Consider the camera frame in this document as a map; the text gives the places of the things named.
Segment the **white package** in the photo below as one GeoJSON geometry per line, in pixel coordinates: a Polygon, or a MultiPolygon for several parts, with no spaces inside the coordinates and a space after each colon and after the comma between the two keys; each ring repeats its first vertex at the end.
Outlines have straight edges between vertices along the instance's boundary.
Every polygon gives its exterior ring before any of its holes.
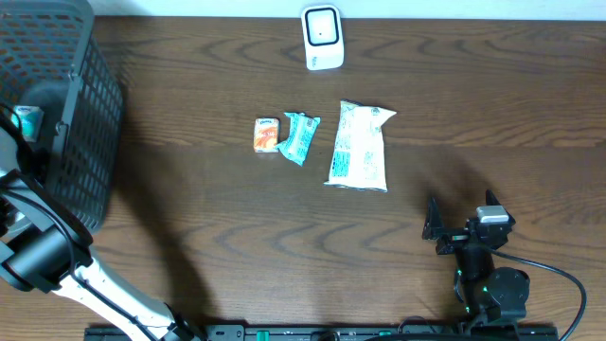
{"type": "Polygon", "coordinates": [[[387,191],[381,126],[396,112],[341,101],[327,186],[387,191]]]}

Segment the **gray plastic basket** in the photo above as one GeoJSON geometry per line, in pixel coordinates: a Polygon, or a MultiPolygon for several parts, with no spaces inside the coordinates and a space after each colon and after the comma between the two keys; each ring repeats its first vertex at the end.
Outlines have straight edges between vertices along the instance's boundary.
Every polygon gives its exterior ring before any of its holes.
{"type": "Polygon", "coordinates": [[[92,232],[100,229],[123,116],[118,85],[91,36],[85,0],[0,0],[0,100],[45,118],[44,186],[92,232]]]}

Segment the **blue packet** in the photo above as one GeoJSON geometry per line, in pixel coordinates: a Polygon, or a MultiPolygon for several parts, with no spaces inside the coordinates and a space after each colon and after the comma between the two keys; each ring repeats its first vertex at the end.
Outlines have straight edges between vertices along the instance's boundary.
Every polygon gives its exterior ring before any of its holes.
{"type": "Polygon", "coordinates": [[[287,159],[303,166],[315,129],[320,125],[320,117],[310,118],[303,113],[284,113],[284,115],[291,119],[291,130],[288,138],[278,143],[276,149],[287,159]]]}

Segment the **white device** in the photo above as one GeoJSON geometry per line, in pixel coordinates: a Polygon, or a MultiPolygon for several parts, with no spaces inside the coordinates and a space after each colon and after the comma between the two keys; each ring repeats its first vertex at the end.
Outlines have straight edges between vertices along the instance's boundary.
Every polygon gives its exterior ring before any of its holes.
{"type": "Polygon", "coordinates": [[[343,65],[345,49],[339,9],[312,6],[301,13],[307,68],[324,70],[343,65]]]}

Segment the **small orange package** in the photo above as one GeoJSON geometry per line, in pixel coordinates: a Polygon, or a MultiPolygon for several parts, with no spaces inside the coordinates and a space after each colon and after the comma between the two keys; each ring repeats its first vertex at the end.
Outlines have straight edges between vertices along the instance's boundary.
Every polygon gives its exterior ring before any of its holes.
{"type": "Polygon", "coordinates": [[[253,147],[257,153],[277,153],[280,121],[277,118],[257,118],[253,147]]]}

